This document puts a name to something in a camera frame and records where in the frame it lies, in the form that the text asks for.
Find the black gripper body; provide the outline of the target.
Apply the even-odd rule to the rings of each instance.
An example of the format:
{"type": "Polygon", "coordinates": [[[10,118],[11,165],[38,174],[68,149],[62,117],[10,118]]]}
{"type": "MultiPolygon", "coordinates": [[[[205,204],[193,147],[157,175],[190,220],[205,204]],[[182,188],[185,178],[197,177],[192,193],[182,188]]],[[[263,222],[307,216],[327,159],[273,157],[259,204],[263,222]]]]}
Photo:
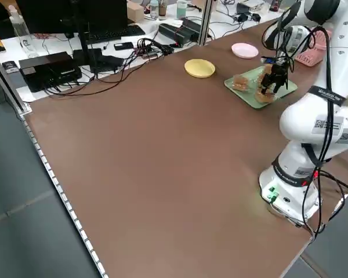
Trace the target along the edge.
{"type": "Polygon", "coordinates": [[[270,76],[270,84],[274,84],[276,81],[283,81],[283,85],[288,80],[288,66],[287,63],[283,64],[266,64],[266,75],[270,76]]]}

